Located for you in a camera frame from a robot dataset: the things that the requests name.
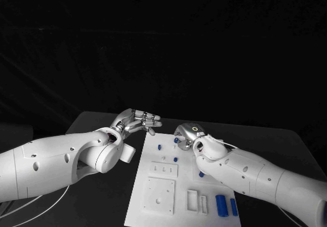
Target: silver robotic hand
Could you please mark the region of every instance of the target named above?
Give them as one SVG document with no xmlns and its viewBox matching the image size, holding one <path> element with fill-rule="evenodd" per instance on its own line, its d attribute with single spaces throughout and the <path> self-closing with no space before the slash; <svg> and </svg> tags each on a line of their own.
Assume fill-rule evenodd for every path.
<svg viewBox="0 0 327 227">
<path fill-rule="evenodd" d="M 206 134 L 199 124 L 182 124 L 183 150 L 193 150 L 200 171 L 238 193 L 287 210 L 308 227 L 327 227 L 327 183 L 274 165 L 257 154 Z"/>
<path fill-rule="evenodd" d="M 118 160 L 130 163 L 136 149 L 128 135 L 160 127 L 160 116 L 127 109 L 110 127 L 30 141 L 0 154 L 0 203 L 45 195 L 85 176 L 107 173 Z"/>
</svg>

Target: robotic hand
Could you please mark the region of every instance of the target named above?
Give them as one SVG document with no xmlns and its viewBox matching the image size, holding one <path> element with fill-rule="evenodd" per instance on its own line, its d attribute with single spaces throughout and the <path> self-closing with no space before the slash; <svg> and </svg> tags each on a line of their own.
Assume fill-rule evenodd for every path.
<svg viewBox="0 0 327 227">
<path fill-rule="evenodd" d="M 199 124 L 182 124 L 179 148 L 193 150 L 200 171 L 233 191 L 281 207 L 310 227 L 327 226 L 327 183 L 275 166 L 254 153 L 228 149 Z"/>
<path fill-rule="evenodd" d="M 136 149 L 128 135 L 160 127 L 160 116 L 123 111 L 111 126 L 88 133 L 38 139 L 0 154 L 0 203 L 45 195 L 87 175 L 107 173 L 118 160 L 130 163 Z"/>
</svg>

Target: small blue part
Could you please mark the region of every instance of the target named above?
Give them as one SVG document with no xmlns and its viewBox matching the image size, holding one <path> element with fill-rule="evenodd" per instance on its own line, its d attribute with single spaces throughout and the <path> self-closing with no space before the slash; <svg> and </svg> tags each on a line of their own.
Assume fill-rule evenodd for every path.
<svg viewBox="0 0 327 227">
<path fill-rule="evenodd" d="M 223 195 L 216 195 L 216 209 L 218 216 L 228 217 L 226 198 Z"/>
<path fill-rule="evenodd" d="M 235 199 L 231 199 L 231 204 L 232 204 L 233 216 L 238 216 L 238 209 L 236 209 Z"/>
</svg>

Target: cable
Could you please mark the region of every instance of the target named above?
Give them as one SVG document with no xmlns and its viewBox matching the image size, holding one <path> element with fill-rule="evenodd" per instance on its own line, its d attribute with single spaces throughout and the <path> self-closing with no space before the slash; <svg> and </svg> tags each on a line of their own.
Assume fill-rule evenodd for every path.
<svg viewBox="0 0 327 227">
<path fill-rule="evenodd" d="M 48 210 L 56 205 L 56 203 L 61 201 L 61 199 L 62 199 L 62 197 L 65 196 L 65 194 L 66 194 L 66 191 L 63 192 L 63 195 L 61 196 L 61 198 L 59 198 L 59 200 L 55 202 L 55 204 L 48 208 Z M 29 221 L 32 221 L 33 219 L 36 219 L 43 213 L 40 213 L 40 214 L 39 214 L 36 217 L 33 217 Z"/>
<path fill-rule="evenodd" d="M 210 134 L 208 134 L 210 137 L 212 137 L 212 135 Z M 212 137 L 212 139 L 213 140 L 216 140 L 219 143 L 223 143 L 222 141 L 219 141 L 218 139 L 215 139 L 213 137 Z M 223 144 L 228 144 L 228 143 L 223 143 Z M 229 146 L 232 146 L 233 148 L 236 148 L 233 145 L 231 145 L 231 144 L 228 144 Z M 238 148 L 236 148 L 238 149 Z"/>
<path fill-rule="evenodd" d="M 294 221 L 294 219 L 288 216 L 288 218 L 293 220 L 293 222 L 300 226 L 300 227 L 303 227 L 295 221 Z"/>
<path fill-rule="evenodd" d="M 0 218 L 9 216 L 10 214 L 13 214 L 16 211 L 19 211 L 22 208 L 25 208 L 32 202 L 35 202 L 39 198 L 42 197 L 42 195 L 33 199 L 26 205 L 23 205 L 22 207 L 19 207 L 16 210 L 10 211 L 7 214 L 4 214 L 3 216 L 0 216 Z"/>
</svg>

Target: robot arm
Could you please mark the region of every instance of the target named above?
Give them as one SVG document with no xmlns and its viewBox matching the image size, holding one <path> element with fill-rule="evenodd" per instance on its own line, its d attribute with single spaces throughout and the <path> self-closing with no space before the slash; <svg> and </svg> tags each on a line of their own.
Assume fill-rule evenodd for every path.
<svg viewBox="0 0 327 227">
<path fill-rule="evenodd" d="M 154 135 L 160 116 L 127 109 L 110 127 L 38 139 L 0 154 L 0 203 L 45 195 L 87 175 L 107 173 L 136 149 L 124 143 L 140 129 Z"/>
<path fill-rule="evenodd" d="M 238 193 L 287 210 L 308 227 L 327 226 L 327 183 L 274 165 L 241 149 L 226 149 L 223 141 L 205 133 L 200 125 L 182 124 L 174 135 L 186 140 L 183 150 L 193 150 L 200 171 Z"/>
</svg>

